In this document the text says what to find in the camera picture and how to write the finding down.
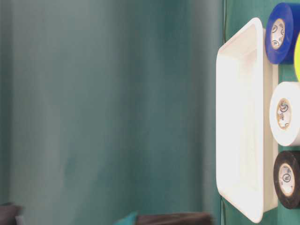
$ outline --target green backdrop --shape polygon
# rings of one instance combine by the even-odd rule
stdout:
[[[1,0],[1,202],[28,225],[134,210],[219,224],[222,13],[221,0]]]
[[[262,21],[265,28],[269,15],[273,8],[280,2],[297,2],[299,0],[226,0],[225,11],[225,38],[228,40],[240,28],[242,28],[251,18],[258,17]],[[297,81],[293,65],[279,65],[279,82],[282,81]],[[299,150],[299,147],[282,147],[279,146],[279,151],[283,150]],[[264,214],[261,225],[286,225],[299,224],[300,210],[288,210],[281,203],[278,207]],[[230,203],[222,199],[222,224],[224,225],[249,225],[253,224],[245,216],[243,216]]]

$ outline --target black tape roll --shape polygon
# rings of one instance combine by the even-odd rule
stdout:
[[[274,164],[274,185],[284,207],[300,207],[300,151],[282,151]]]

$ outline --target white tray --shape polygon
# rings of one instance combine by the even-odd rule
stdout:
[[[217,53],[216,177],[219,193],[252,222],[277,207],[269,125],[278,66],[267,59],[264,29],[253,18]]]

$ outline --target black object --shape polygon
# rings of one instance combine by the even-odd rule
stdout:
[[[136,225],[212,225],[212,220],[206,212],[140,215]]]
[[[284,165],[288,165],[287,172],[279,174],[280,168]],[[286,183],[291,189],[284,193],[280,186]],[[284,207],[288,209],[300,207],[300,151],[282,151],[278,154],[274,164],[274,185],[278,199]]]
[[[10,203],[0,205],[0,225],[17,225],[16,216],[20,215],[22,208]]]

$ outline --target yellow tape roll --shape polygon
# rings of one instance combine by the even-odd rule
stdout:
[[[294,52],[294,67],[298,81],[300,82],[300,34],[298,35],[295,52]]]

